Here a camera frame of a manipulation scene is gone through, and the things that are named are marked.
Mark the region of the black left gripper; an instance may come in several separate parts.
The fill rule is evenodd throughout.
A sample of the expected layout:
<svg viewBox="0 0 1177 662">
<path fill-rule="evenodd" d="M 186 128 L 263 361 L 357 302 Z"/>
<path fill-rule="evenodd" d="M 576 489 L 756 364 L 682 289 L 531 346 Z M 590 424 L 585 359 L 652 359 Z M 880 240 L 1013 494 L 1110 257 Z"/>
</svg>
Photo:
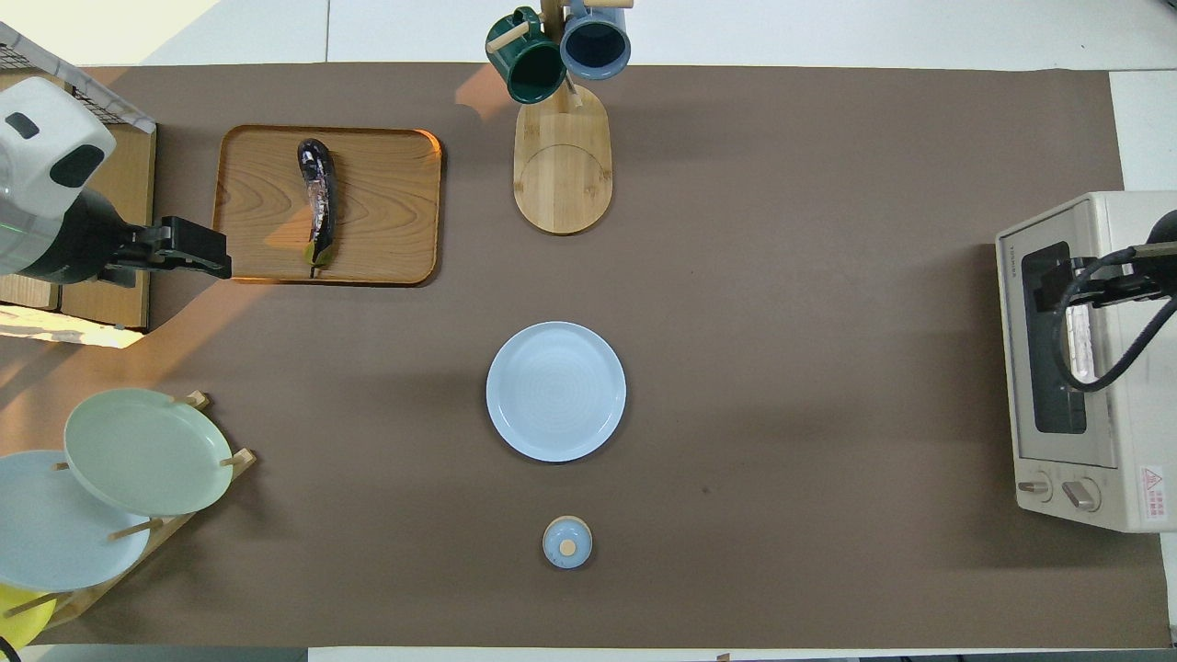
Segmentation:
<svg viewBox="0 0 1177 662">
<path fill-rule="evenodd" d="M 135 272 L 173 269 L 188 269 L 217 280 L 230 280 L 233 263 L 226 236 L 177 216 L 166 216 L 155 225 L 131 225 L 122 231 L 115 252 L 100 269 L 99 279 L 131 287 Z"/>
</svg>

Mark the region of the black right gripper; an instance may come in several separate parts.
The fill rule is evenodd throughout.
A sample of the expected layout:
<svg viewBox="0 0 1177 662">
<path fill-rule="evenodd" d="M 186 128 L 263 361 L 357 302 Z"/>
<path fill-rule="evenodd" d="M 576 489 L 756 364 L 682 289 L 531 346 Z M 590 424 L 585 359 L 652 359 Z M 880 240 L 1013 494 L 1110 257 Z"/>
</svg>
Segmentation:
<svg viewBox="0 0 1177 662">
<path fill-rule="evenodd" d="M 1065 302 L 1066 306 L 1105 307 L 1122 302 L 1150 302 L 1171 293 L 1171 262 L 1143 259 L 1129 263 L 1129 273 L 1123 265 L 1100 269 L 1065 298 L 1068 285 L 1090 264 L 1091 259 L 1064 259 L 1048 269 L 1035 289 L 1035 310 L 1048 313 L 1060 302 Z"/>
</svg>

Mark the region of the dark purple eggplant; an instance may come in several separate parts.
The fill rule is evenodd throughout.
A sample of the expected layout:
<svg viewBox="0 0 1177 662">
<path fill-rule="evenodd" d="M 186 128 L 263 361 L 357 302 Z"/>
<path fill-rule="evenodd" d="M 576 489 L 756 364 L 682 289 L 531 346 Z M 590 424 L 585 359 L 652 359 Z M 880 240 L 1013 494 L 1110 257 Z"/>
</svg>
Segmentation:
<svg viewBox="0 0 1177 662">
<path fill-rule="evenodd" d="M 324 143 L 307 138 L 299 143 L 297 160 L 311 210 L 311 231 L 302 258 L 308 264 L 310 277 L 314 278 L 335 258 L 339 218 L 335 159 Z"/>
</svg>

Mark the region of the beige toaster oven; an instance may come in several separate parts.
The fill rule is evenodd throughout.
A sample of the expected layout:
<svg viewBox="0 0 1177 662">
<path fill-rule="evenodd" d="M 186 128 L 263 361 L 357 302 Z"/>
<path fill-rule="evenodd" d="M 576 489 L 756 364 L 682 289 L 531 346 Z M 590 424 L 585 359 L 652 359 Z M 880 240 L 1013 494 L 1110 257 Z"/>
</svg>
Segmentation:
<svg viewBox="0 0 1177 662">
<path fill-rule="evenodd" d="M 1177 191 L 1102 191 L 996 237 L 1016 499 L 1119 532 L 1177 532 Z M 1171 293 L 1035 310 L 1064 259 L 1171 262 Z"/>
</svg>

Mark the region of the light blue round plate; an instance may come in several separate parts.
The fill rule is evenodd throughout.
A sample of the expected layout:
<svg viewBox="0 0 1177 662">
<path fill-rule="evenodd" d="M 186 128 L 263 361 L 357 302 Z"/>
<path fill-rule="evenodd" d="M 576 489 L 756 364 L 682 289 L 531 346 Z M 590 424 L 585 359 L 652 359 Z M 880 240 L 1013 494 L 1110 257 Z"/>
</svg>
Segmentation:
<svg viewBox="0 0 1177 662">
<path fill-rule="evenodd" d="M 604 448 L 629 388 L 621 358 L 591 327 L 547 320 L 523 327 L 488 364 L 485 405 L 497 435 L 537 462 L 576 462 Z"/>
</svg>

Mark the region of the rectangular wooden tray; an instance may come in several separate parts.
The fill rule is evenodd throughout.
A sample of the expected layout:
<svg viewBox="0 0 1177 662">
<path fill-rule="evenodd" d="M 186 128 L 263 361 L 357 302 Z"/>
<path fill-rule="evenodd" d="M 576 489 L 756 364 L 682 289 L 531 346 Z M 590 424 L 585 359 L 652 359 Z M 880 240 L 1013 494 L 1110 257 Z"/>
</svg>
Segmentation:
<svg viewBox="0 0 1177 662">
<path fill-rule="evenodd" d="M 337 172 L 335 254 L 305 256 L 313 211 L 297 146 L 315 139 Z M 220 143 L 211 226 L 239 282 L 415 286 L 438 262 L 444 151 L 425 130 L 241 125 Z"/>
</svg>

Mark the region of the pale green plate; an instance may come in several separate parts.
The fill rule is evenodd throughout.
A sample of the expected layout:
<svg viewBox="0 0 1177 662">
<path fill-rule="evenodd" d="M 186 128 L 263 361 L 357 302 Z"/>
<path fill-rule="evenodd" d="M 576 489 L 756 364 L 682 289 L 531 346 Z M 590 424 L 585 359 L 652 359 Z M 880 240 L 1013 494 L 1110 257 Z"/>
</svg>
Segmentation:
<svg viewBox="0 0 1177 662">
<path fill-rule="evenodd" d="M 232 455 L 205 413 L 147 389 L 89 395 L 64 423 L 64 456 L 80 485 L 145 517 L 188 515 L 222 498 Z"/>
</svg>

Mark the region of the wooden dish rack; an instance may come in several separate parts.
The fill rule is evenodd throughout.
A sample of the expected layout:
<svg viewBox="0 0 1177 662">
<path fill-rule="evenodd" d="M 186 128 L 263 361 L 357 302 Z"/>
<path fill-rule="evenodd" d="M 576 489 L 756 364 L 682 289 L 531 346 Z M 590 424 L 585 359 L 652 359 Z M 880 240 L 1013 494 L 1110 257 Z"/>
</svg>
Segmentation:
<svg viewBox="0 0 1177 662">
<path fill-rule="evenodd" d="M 205 409 L 210 408 L 211 403 L 210 395 L 202 393 L 201 390 L 195 390 L 193 393 L 188 395 L 171 395 L 171 397 L 174 400 L 189 403 L 189 405 L 193 405 L 202 413 L 205 413 Z M 232 457 L 226 461 L 226 464 L 233 469 L 232 482 L 234 482 L 241 477 L 241 474 L 246 474 L 246 471 L 257 464 L 257 455 L 254 455 L 250 449 L 232 450 Z M 56 470 L 71 471 L 67 461 L 58 462 L 54 468 Z M 129 568 L 129 570 L 101 584 L 75 591 L 54 593 L 56 595 L 56 607 L 53 616 L 49 618 L 47 628 L 51 629 L 64 624 L 88 611 L 91 607 L 97 604 L 98 600 L 102 600 L 104 596 L 117 587 L 124 578 L 133 574 L 140 565 L 142 565 L 142 562 L 148 560 L 152 552 L 157 552 L 157 550 L 162 547 L 174 535 L 174 532 L 180 531 L 182 527 L 188 524 L 189 519 L 193 519 L 199 511 L 177 517 L 146 517 L 147 521 L 140 525 L 131 527 L 125 529 L 125 531 L 112 532 L 112 535 L 109 535 L 109 539 L 115 541 L 127 537 L 132 532 L 148 531 L 149 539 L 146 548 L 142 550 L 142 557 L 140 557 L 134 565 Z"/>
</svg>

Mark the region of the pale blue racked plate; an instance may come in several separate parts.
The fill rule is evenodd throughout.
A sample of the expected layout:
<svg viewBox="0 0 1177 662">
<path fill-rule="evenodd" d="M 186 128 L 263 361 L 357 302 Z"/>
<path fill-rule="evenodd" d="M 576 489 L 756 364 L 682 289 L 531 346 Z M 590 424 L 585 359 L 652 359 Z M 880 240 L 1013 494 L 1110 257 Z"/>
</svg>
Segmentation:
<svg viewBox="0 0 1177 662">
<path fill-rule="evenodd" d="M 41 593 L 101 584 L 142 557 L 148 531 L 109 535 L 147 519 L 88 494 L 56 470 L 64 454 L 33 450 L 0 457 L 0 583 Z"/>
</svg>

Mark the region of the brown table mat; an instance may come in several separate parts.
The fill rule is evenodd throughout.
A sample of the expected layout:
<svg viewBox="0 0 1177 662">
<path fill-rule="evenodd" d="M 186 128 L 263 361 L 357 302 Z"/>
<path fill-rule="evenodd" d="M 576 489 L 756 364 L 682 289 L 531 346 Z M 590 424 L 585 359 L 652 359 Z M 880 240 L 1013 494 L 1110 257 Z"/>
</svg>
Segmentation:
<svg viewBox="0 0 1177 662">
<path fill-rule="evenodd" d="M 420 127 L 445 155 L 421 287 L 159 274 L 126 350 L 0 337 L 0 452 L 108 388 L 199 389 L 257 466 L 47 644 L 1161 648 L 1155 536 L 1017 507 L 997 231 L 1121 188 L 1105 73 L 632 67 L 594 92 L 616 193 L 577 237 L 511 188 L 476 64 L 135 67 L 155 207 L 213 208 L 242 124 Z M 496 432 L 523 327 L 621 358 L 576 462 Z M 541 536 L 584 519 L 593 552 Z"/>
</svg>

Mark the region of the wooden mug tree stand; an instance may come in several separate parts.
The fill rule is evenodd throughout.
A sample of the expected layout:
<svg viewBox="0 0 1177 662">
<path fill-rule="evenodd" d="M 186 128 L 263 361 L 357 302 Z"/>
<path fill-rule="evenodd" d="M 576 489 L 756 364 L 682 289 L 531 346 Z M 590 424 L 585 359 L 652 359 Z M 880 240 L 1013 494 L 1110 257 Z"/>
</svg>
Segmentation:
<svg viewBox="0 0 1177 662">
<path fill-rule="evenodd" d="M 566 0 L 541 0 L 543 33 L 559 46 Z M 512 181 L 526 221 L 554 236 L 580 234 L 609 210 L 614 185 L 607 110 L 566 68 L 563 86 L 543 102 L 520 105 Z"/>
</svg>

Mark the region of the dark green mug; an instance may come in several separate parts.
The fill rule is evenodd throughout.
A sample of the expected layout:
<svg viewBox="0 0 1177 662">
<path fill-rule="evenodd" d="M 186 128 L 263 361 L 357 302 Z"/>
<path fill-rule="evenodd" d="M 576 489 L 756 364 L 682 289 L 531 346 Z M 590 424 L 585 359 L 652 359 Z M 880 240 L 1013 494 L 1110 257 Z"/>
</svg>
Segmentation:
<svg viewBox="0 0 1177 662">
<path fill-rule="evenodd" d="M 559 46 L 543 32 L 541 14 L 530 6 L 498 20 L 487 32 L 485 51 L 517 102 L 543 102 L 565 82 Z"/>
</svg>

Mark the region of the yellow plate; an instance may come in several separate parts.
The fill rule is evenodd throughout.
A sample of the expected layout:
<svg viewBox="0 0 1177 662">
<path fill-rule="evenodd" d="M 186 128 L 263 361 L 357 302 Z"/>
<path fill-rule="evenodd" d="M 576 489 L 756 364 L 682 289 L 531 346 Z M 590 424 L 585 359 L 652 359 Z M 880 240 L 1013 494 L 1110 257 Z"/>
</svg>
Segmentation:
<svg viewBox="0 0 1177 662">
<path fill-rule="evenodd" d="M 29 646 L 56 607 L 54 593 L 28 591 L 0 583 L 0 637 L 14 649 Z"/>
</svg>

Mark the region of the blue grey mug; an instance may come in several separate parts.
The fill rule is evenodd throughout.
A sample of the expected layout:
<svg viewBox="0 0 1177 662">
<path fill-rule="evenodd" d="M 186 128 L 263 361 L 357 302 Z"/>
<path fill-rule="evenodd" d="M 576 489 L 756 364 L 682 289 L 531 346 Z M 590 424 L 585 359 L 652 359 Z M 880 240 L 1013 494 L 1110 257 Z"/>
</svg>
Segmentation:
<svg viewBox="0 0 1177 662">
<path fill-rule="evenodd" d="M 566 0 L 560 44 L 565 67 L 577 78 L 605 80 L 630 62 L 625 12 L 634 0 Z"/>
</svg>

